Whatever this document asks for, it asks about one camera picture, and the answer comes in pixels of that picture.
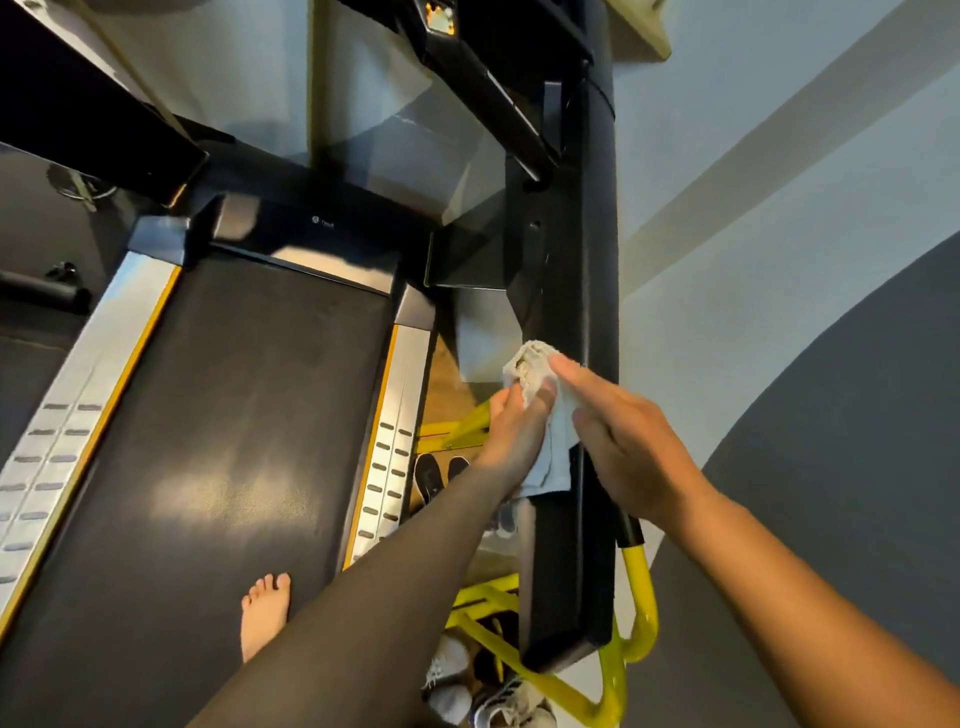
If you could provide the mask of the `person's left hand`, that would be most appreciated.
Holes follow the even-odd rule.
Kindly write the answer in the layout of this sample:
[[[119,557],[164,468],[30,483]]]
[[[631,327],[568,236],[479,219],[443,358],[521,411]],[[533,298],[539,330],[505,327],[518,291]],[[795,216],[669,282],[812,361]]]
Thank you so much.
[[[486,443],[470,470],[477,475],[481,485],[496,496],[499,504],[519,491],[538,457],[544,436],[545,433],[541,437],[492,437],[487,434]]]

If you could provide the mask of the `person's right hand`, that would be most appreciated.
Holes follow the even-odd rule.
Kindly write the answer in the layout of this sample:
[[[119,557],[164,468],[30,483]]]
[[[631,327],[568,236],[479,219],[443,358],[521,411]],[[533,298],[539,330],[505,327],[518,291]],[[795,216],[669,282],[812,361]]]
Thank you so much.
[[[713,487],[661,408],[562,354],[552,355],[550,365],[578,396],[578,408],[605,423],[604,462],[591,462],[606,492],[630,516],[678,531]]]

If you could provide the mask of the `white cleaning cloth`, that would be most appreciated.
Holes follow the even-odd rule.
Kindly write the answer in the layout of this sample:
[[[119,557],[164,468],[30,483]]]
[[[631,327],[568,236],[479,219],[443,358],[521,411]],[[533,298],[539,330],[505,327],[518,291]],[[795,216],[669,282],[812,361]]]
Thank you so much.
[[[531,404],[546,381],[557,385],[557,396],[547,418],[541,449],[518,489],[520,499],[566,492],[571,488],[570,451],[580,443],[572,415],[581,402],[550,365],[550,358],[558,353],[554,346],[531,340],[519,348],[502,370],[506,388],[519,383],[524,407]]]

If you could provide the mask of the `person's left forearm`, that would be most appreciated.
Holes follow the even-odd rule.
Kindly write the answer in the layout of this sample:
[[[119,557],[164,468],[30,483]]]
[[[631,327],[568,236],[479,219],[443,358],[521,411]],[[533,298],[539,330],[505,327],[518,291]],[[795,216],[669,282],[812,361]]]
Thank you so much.
[[[447,728],[422,685],[501,505],[471,467],[287,619],[187,728]]]

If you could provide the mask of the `person's right forearm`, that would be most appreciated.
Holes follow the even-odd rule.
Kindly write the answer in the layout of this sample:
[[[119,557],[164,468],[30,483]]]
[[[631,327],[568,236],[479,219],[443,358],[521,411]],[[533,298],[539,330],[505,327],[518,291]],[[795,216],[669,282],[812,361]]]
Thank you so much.
[[[960,685],[703,478],[658,525],[722,594],[805,728],[960,728]]]

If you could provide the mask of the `black treadmill upright handrail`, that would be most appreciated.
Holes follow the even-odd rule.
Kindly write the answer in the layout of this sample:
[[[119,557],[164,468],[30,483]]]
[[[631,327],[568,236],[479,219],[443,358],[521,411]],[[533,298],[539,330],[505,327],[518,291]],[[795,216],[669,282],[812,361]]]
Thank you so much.
[[[550,186],[525,188],[507,164],[506,243],[519,271],[508,288],[523,340],[548,343],[618,378],[618,208],[613,60],[604,0],[571,0],[593,64],[565,83],[562,161]],[[614,611],[617,508],[581,444],[571,486],[519,504],[519,653],[552,673],[606,645]]]

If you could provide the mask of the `yellow metal shoe rack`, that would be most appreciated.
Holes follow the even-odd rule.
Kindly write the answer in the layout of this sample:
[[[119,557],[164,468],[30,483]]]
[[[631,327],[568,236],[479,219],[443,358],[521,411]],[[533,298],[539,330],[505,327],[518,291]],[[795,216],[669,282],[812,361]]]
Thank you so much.
[[[640,522],[601,491],[581,445],[568,491],[522,499],[518,572],[462,588],[445,627],[470,637],[583,728],[618,728],[626,667],[660,620]]]

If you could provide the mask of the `white sneaker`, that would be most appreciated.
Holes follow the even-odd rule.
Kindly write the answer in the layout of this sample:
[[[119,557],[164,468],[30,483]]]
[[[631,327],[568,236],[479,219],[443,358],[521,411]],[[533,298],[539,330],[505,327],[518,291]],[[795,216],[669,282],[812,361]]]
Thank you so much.
[[[445,724],[460,726],[469,719],[473,696],[465,685],[440,685],[429,692],[426,704]]]
[[[442,634],[430,661],[421,689],[430,690],[463,674],[471,664],[470,651],[458,637]]]
[[[546,697],[519,676],[478,693],[468,722],[470,728],[558,728]]]

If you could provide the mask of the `black treadmill motor cover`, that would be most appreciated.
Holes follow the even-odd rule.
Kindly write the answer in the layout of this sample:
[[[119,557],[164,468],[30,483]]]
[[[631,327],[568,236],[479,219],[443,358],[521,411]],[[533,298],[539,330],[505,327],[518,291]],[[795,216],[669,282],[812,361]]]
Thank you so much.
[[[425,214],[246,143],[199,143],[206,164],[167,214],[136,219],[126,249],[182,268],[219,249],[388,297],[394,322],[431,332]]]

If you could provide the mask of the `person's left foot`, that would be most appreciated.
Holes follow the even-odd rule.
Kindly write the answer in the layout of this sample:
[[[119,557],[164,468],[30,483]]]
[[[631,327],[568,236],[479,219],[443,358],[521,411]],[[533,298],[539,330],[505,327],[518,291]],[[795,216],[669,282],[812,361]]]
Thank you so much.
[[[287,624],[292,580],[289,573],[266,574],[242,599],[239,644],[244,664],[277,637]]]

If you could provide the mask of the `black treadmill belt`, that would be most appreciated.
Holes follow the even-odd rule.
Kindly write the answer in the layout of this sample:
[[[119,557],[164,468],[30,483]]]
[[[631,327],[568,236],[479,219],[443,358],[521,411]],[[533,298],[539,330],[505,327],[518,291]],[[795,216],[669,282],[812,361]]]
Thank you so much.
[[[241,600],[338,571],[390,298],[212,252],[182,275],[0,649],[0,728],[184,728]]]

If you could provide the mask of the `wooden shelf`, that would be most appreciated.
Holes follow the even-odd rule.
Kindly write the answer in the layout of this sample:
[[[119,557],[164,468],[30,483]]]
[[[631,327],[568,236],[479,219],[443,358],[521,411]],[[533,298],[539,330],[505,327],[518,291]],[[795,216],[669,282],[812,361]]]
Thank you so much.
[[[633,33],[653,52],[659,62],[670,58],[673,52],[662,18],[667,0],[605,0],[614,13],[630,27]]]

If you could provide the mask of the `black padded bar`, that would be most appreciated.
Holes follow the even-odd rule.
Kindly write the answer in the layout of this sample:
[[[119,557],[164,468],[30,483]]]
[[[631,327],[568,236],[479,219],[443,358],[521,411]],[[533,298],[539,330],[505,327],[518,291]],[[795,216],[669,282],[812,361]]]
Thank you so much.
[[[0,269],[0,300],[87,316],[93,296],[70,261],[55,264],[42,277]]]

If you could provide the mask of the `silver treadmill side rail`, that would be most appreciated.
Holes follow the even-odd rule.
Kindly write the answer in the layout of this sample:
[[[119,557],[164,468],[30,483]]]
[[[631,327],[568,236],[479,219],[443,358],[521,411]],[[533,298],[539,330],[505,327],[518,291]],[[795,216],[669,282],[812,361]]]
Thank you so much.
[[[182,272],[124,256],[0,469],[0,646]]]
[[[410,499],[432,332],[392,328],[342,556],[347,569],[400,527]]]

